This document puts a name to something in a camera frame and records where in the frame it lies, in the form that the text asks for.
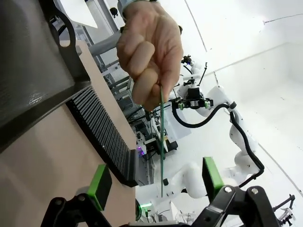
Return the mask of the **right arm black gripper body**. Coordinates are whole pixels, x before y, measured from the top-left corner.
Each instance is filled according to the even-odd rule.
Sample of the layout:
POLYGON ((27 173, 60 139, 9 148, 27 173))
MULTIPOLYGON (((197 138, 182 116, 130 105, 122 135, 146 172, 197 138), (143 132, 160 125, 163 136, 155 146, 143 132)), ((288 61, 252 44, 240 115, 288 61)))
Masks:
POLYGON ((189 88, 187 90, 187 101, 188 106, 191 109, 198 109, 200 108, 199 100, 200 100, 200 90, 198 87, 195 88, 189 88))

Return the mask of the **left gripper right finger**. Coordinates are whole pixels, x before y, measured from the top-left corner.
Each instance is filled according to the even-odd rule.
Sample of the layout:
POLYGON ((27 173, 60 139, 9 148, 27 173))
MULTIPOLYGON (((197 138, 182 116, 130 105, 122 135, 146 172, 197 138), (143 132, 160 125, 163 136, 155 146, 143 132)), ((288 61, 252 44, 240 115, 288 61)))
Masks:
POLYGON ((238 216, 245 227, 280 226, 262 187, 243 191, 238 186, 224 185, 211 157, 203 158, 202 178, 210 204, 191 226, 220 227, 229 215, 238 216))

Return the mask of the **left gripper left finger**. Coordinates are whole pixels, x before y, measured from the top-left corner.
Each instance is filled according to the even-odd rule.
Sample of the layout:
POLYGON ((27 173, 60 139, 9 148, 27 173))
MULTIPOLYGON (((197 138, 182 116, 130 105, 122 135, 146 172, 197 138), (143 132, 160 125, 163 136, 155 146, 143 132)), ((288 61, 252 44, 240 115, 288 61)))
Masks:
POLYGON ((112 178, 106 164, 99 165, 88 189, 69 201, 53 198, 41 223, 42 227, 77 227, 86 223, 89 227, 109 227, 102 214, 111 190, 112 178))

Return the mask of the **person's right hand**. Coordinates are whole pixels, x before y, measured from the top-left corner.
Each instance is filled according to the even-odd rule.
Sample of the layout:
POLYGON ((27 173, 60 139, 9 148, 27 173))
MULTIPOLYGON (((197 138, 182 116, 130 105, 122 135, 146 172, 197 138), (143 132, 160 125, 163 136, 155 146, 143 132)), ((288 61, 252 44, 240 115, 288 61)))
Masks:
POLYGON ((120 0, 118 10, 125 22, 116 45, 119 63, 134 81, 133 101, 151 111, 179 80, 180 28, 156 1, 120 0))

